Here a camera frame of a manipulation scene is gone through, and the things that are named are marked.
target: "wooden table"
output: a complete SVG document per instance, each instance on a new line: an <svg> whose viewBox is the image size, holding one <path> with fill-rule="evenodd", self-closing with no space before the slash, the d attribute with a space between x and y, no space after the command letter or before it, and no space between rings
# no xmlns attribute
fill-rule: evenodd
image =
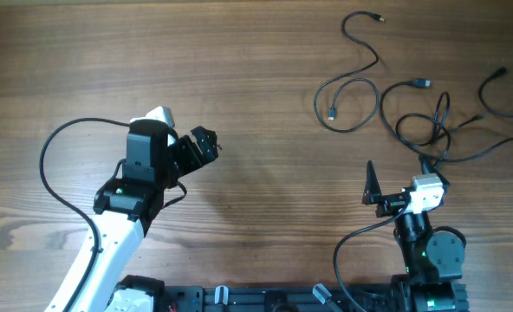
<svg viewBox="0 0 513 312"><path fill-rule="evenodd" d="M381 58L360 76L380 91L432 79L431 90L389 95L393 125L406 113L432 114L447 90L448 126L486 114L453 135L450 156L513 136L513 120L487 114L477 99L481 81L504 65L510 73L489 85L486 98L513 111L513 1L0 8L0 311L43 310L87 231L42 187L38 158L48 135L75 118L127 121L160 105L172 109L180 134L203 125L218 133L223 150L182 178L187 198L159 214L124 275L209 287L335 285L334 245L377 222L373 207L360 203L367 160L385 193L419 174L416 154L378 115L349 134L329 132L315 117L316 89L373 59L340 32L355 10L386 19L348 24ZM321 97L323 114L337 86ZM368 85L351 85L334 125L357 124L373 103ZM423 139L431 124L409 121L404 131ZM92 213L94 193L125 155L126 133L97 123L65 130L49 148L49 183ZM471 309L513 311L513 143L441 170L452 187L431 220L468 237L463 282ZM347 282L385 283L405 271L392 229L343 247Z"/></svg>

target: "cable connector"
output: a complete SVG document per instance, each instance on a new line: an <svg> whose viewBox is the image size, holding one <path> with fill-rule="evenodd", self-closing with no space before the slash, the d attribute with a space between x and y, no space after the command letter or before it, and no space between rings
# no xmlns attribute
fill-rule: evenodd
<svg viewBox="0 0 513 312"><path fill-rule="evenodd" d="M416 79L411 82L411 85L416 88L429 88L430 81L427 79Z"/></svg>
<svg viewBox="0 0 513 312"><path fill-rule="evenodd" d="M335 108L330 108L329 109L329 117L328 117L329 120L334 120L335 119Z"/></svg>
<svg viewBox="0 0 513 312"><path fill-rule="evenodd" d="M380 14L372 14L372 18L376 21L385 22L386 20Z"/></svg>
<svg viewBox="0 0 513 312"><path fill-rule="evenodd" d="M484 117L485 116L482 114L477 114L476 116L472 117L471 121L482 120Z"/></svg>
<svg viewBox="0 0 513 312"><path fill-rule="evenodd" d="M502 75L505 75L505 74L507 74L507 68L501 67L495 73L493 73L493 75L490 76L490 78L488 78L488 80L499 78L499 77L501 77Z"/></svg>

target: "wood grain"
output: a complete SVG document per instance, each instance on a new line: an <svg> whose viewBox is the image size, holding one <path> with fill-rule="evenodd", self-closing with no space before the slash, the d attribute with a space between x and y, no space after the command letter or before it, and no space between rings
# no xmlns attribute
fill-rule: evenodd
<svg viewBox="0 0 513 312"><path fill-rule="evenodd" d="M448 124L486 114L480 82L513 111L513 1L159 3L0 8L0 311L45 308L73 262L87 226L53 200L38 178L47 136L63 122L96 116L126 121L164 105L179 133L203 125L218 133L218 161L183 178L187 198L162 211L124 274L169 285L335 284L334 245L376 222L360 204L372 159L385 192L419 173L416 155L375 116L356 133L331 133L312 100L325 80L372 56L342 37L350 32L379 52L362 76L380 90L414 77L432 90L398 89L388 119L432 114L451 94ZM321 98L327 112L336 86ZM373 108L368 85L342 94L337 127ZM410 122L424 138L430 125ZM99 124L59 134L47 156L49 183L91 213L94 192L125 154L127 130ZM476 153L513 136L513 120L486 115L454 135L450 155ZM473 311L513 311L513 144L463 164L435 225L469 239L464 264ZM172 197L178 191L172 190ZM392 228L342 249L348 282L386 282L404 272Z"/></svg>

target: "black wire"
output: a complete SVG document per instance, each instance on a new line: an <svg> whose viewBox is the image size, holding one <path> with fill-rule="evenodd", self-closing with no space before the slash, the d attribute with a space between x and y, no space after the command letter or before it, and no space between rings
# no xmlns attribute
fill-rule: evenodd
<svg viewBox="0 0 513 312"><path fill-rule="evenodd" d="M486 104L483 96L484 87L488 84L488 82L497 79L501 76L504 76L507 74L507 69L505 67L501 67L498 69L495 73L493 73L491 76L489 76L482 84L480 85L480 89L478 90L478 98L480 99L480 102L482 105L484 105L485 109L488 110L488 112L494 114L497 117L503 117L503 118L513 118L513 114L507 114L507 113L501 113Z"/></svg>
<svg viewBox="0 0 513 312"><path fill-rule="evenodd" d="M368 231L371 231L371 230L374 230L374 229L377 229L381 226L384 226L386 224L390 224L392 223L393 221L395 221L397 218L399 218L400 216L403 215L403 213L405 212L405 209L401 209L397 215L389 218L389 219L386 219L382 222L379 222L377 224L373 224L373 225L370 225L370 226L367 226L366 228L363 228L363 229L360 229L360 230L357 230L357 231L354 231L352 232L351 234L348 234L346 235L344 238L341 239L341 241L339 243L337 243L337 245L335 246L335 250L334 250L334 271L335 271L335 277L337 277L337 282L340 284L341 286L341 289L343 290L343 292L345 293L345 295L347 296L347 298L349 298L349 300L351 301L351 303L356 307L358 308L358 310L362 311L362 312L366 312L366 310L364 310L360 305L359 303L357 303L354 298L351 296L351 294L349 293L349 291L347 290L347 288L345 287L345 283L343 282L343 280L341 279L341 275L340 275L340 270L339 268L337 267L337 255L339 253L339 250L341 248L341 246L347 241L349 240L349 238L352 238L352 237L355 237L359 234L362 234L364 232L368 232Z"/></svg>
<svg viewBox="0 0 513 312"><path fill-rule="evenodd" d="M167 206L169 205L173 205L173 204L176 204L177 202L179 202L181 199L185 198L185 196L187 195L187 189L185 188L184 185L181 184L181 182L178 181L178 186L179 188L181 189L181 191L184 193L182 196L179 196L177 198L174 198L172 200L170 200L169 202L165 203L163 206L162 206L162 209L166 208Z"/></svg>
<svg viewBox="0 0 513 312"><path fill-rule="evenodd" d="M106 123L117 125L117 126L129 127L129 124L127 124L127 123L118 122L118 121L114 121L114 120L107 120L107 119L102 119L102 118L80 118L80 119L77 119L77 120L71 120L71 121L69 121L69 122L59 126L49 136L49 138L45 141L45 144L42 146L41 156L39 157L39 174L41 175L42 184L45 186L45 188L50 193L50 195L52 195L52 197L54 197L56 200L61 202L63 205L67 206L69 209L71 209L72 211L74 211L75 213L80 215L85 220L85 222L87 222L87 224L89 225L89 228L93 232L93 239L94 239L93 253L91 254L91 258L89 259L87 268L85 269L85 272L83 273L83 276L81 277L80 282L77 284L77 287L75 288L73 295L69 298L68 304L66 304L65 308L63 309L64 312L67 312L67 311L70 310L70 308L72 307L72 305L75 302L75 299L77 298L77 296L81 292L81 289L83 288L83 285L87 281L87 279L89 277L89 274L91 273L91 270L93 269L94 262L95 262L95 260L97 258L97 254L99 253L100 238L99 238L99 231L97 230L97 227L94 224L93 220L87 214L85 214L85 212L81 211L79 208L77 208L74 205L70 204L66 199L60 197L60 195L56 194L56 192L50 187L49 183L47 182L47 178L45 177L44 159L45 159L45 153L47 152L47 147L49 147L50 141L61 130L63 130L64 128L66 128L68 126L71 126L71 125L74 125L74 124L76 124L78 122L83 122L83 121L99 121L99 122L106 122ZM114 176L116 174L118 174L118 170L120 169L121 164L122 163L120 161L118 163L118 165L116 166L116 170L114 171Z"/></svg>
<svg viewBox="0 0 513 312"><path fill-rule="evenodd" d="M403 143L404 146L408 147L410 150L412 150L416 154L418 154L420 156L423 156L423 157L426 157L429 160L434 160L434 167L435 168L439 168L439 166L441 165L442 162L458 163L458 162L463 162L463 161L467 161L467 160L473 160L473 159L480 158L480 157L484 156L485 154L493 151L494 149L500 147L501 145L513 141L513 138L508 138L508 139L502 140L502 141L494 144L493 146L488 147L487 149L483 150L480 153L476 153L476 154L473 154L471 156L467 156L467 157L463 157L463 158L459 158L459 159L448 159L448 158L446 158L446 155L449 152L449 148L451 146L451 135L450 135L450 133L454 133L455 131L457 131L461 127L463 127L465 125L468 125L469 123L471 123L473 121L481 120L483 118L483 116L481 114L477 114L474 117L470 118L469 120L467 120L467 121L457 125L456 127L453 127L452 129L447 130L445 128L445 122L446 122L446 116L449 113L450 98L449 98L449 94L447 94L446 92L443 92L441 94L441 96L439 97L439 101L438 101L438 105L436 107L436 112L434 114L434 118L428 117L428 116L423 115L423 114L406 114L405 116L401 117L397 121L396 129L393 130L393 128L387 122L386 114L384 113L384 100L385 100L387 94L390 91L392 91L394 88L399 87L399 86L409 86L409 87L417 88L416 86L414 86L412 84L412 81L398 82L398 83L392 85L391 87L387 88L386 91L384 91L384 93L381 95L381 99L380 99L380 118L381 118L382 122L384 123L384 125L386 126L387 130L393 135L393 137L395 137L395 139L399 140L401 143ZM440 103L441 103L441 101L443 100L444 97L446 98L446 106L445 106L444 117L442 118L441 121L438 121ZM429 120L431 123L433 123L434 127L433 127L432 137L426 143L414 143L414 142L411 142L411 141L405 139L400 134L400 132L399 132L400 123L404 119L409 118L409 117L419 117L419 118L422 118L422 119ZM444 130L444 133L439 134L440 129ZM431 154L428 154L428 153L423 153L423 152L419 151L416 148L416 146L426 146L426 145L433 144L433 143L435 143L436 141L438 141L439 139L441 139L441 138L443 138L445 136L447 137L447 144L446 144L445 149L442 152L441 156L435 156L435 155L431 155Z"/></svg>
<svg viewBox="0 0 513 312"><path fill-rule="evenodd" d="M113 179L116 179L116 176L118 175L118 171L120 170L120 167L126 163L126 159L120 159L118 161L118 164L116 165L116 168L114 169L114 173L112 173L112 177L107 180L107 182L112 181Z"/></svg>
<svg viewBox="0 0 513 312"><path fill-rule="evenodd" d="M375 14L375 13L372 13L372 12L366 12L366 11L356 11L356 12L353 12L347 16L345 16L345 18L343 19L343 22L341 22L341 32L343 33L343 35L347 38L349 38L350 40L354 41L354 42L357 42L365 47L367 47L370 52L372 52L374 54L374 61L371 62L370 64L366 65L365 67L363 68L360 68L360 69L357 69L357 70L354 70L352 72L349 72L349 73L346 73L346 74L343 74L343 75L339 75L337 77L335 77L334 79L331 79L329 81L326 81L324 82L319 88L318 90L316 90L316 94L315 94L315 114L316 114L316 118L318 119L318 121L320 121L320 123L325 127L327 128L328 130L331 130L331 131L334 131L334 132L337 132L337 133L350 133L350 132L353 132L355 131L356 129L362 127L362 125L366 124L373 116L374 114L376 113L376 111L378 110L378 106L379 106L379 103L380 103L380 93L378 92L378 89L376 88L376 86L373 84L373 82L369 81L368 79L364 79L364 78L356 78L356 79L353 79L353 80L350 80L350 81L347 81L345 83L343 83L338 89L337 89L337 92L335 92L335 96L334 96L334 100L332 101L332 106L330 107L330 109L335 109L335 102L337 101L337 97L338 95L340 94L341 90L346 87L348 84L352 83L352 82L355 82L355 81L364 81L364 82L367 82L368 84L370 84L370 86L372 86L372 89L374 90L374 92L376 93L376 106L374 107L374 110L372 111L372 113L370 113L370 115L368 115L368 117L366 117L366 119L364 119L359 125L355 126L355 127L352 127L352 128L349 128L349 129L336 129L334 127L331 127L329 126L328 124L326 124L326 122L324 122L324 119L320 116L320 113L318 112L318 97L320 96L320 92L329 84L333 83L333 82L336 82L340 79L343 79L343 78L346 78L346 77L349 77L351 75L355 75L355 74L359 74L369 68L371 68L372 66L374 66L379 60L380 58L378 57L378 53L376 53L376 51L366 42L360 40L360 39L357 39L351 35L349 35L347 33L347 30L345 29L345 25L348 21L349 18L353 17L353 16L357 16L357 15L367 15L367 16L370 16L372 17L372 19L374 20L377 20L377 21L380 21L380 15L378 14Z"/></svg>
<svg viewBox="0 0 513 312"><path fill-rule="evenodd" d="M451 234L454 234L456 237L458 237L458 239L461 240L461 242L463 242L463 247L466 247L466 237L459 230L454 229L450 226L439 226L439 227L433 229L432 233L436 233L439 231L446 231L446 232L450 232Z"/></svg>

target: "white plastic part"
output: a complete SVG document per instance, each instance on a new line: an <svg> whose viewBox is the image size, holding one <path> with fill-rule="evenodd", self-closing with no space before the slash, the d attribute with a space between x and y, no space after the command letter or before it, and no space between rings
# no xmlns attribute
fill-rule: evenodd
<svg viewBox="0 0 513 312"><path fill-rule="evenodd" d="M94 215L93 221L101 235L102 252L70 312L105 310L121 271L145 236L141 222L128 220L124 213L104 211L101 215ZM87 268L93 244L93 232L89 229L77 258L45 312L64 310Z"/></svg>
<svg viewBox="0 0 513 312"><path fill-rule="evenodd" d="M121 289L114 293L106 312L153 312L154 298L142 290Z"/></svg>
<svg viewBox="0 0 513 312"><path fill-rule="evenodd" d="M321 304L326 304L328 299L332 297L332 294L329 292L329 290L321 283L316 284L312 288L312 294L315 295L316 299L318 299Z"/></svg>
<svg viewBox="0 0 513 312"><path fill-rule="evenodd" d="M220 302L220 291L224 292L224 297ZM214 291L214 304L222 303L223 305L227 305L230 300L230 289L227 286L220 285L216 287L216 291Z"/></svg>
<svg viewBox="0 0 513 312"><path fill-rule="evenodd" d="M414 191L410 192L411 203L406 207L407 211L419 214L439 206L444 196L443 183L435 173L422 174L412 178Z"/></svg>
<svg viewBox="0 0 513 312"><path fill-rule="evenodd" d="M129 122L146 119L160 120L166 123L170 128L174 128L176 126L176 123L173 120L172 110L168 107L156 107L152 111L146 113L145 117L132 118ZM176 140L168 134L168 146L172 145L175 141Z"/></svg>

